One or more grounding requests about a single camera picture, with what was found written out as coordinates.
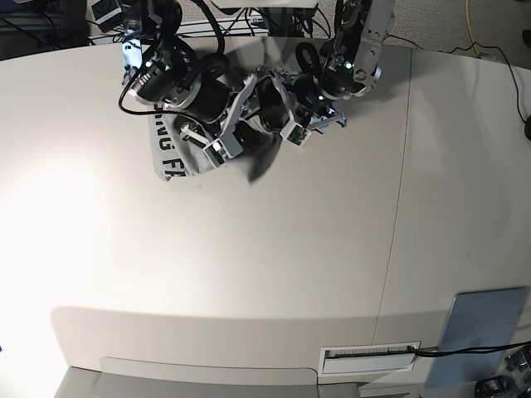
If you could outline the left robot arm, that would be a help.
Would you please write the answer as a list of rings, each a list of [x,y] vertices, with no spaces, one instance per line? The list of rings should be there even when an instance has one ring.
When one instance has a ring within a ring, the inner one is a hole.
[[[257,108],[251,126],[301,144],[313,132],[331,124],[345,126],[338,100],[362,97],[382,74],[378,64],[382,44],[394,23],[393,1],[338,1],[328,39],[316,47],[309,41],[295,46],[299,69],[260,71],[253,99]]]

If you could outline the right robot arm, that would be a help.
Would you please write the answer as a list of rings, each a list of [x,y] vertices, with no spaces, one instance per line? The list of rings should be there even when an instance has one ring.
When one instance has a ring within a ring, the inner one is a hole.
[[[124,1],[123,95],[150,106],[149,116],[169,118],[178,141],[198,149],[213,167],[273,144],[272,133],[251,125],[259,77],[230,80],[225,37],[205,2],[217,49],[198,55],[178,36],[183,10],[177,1]]]

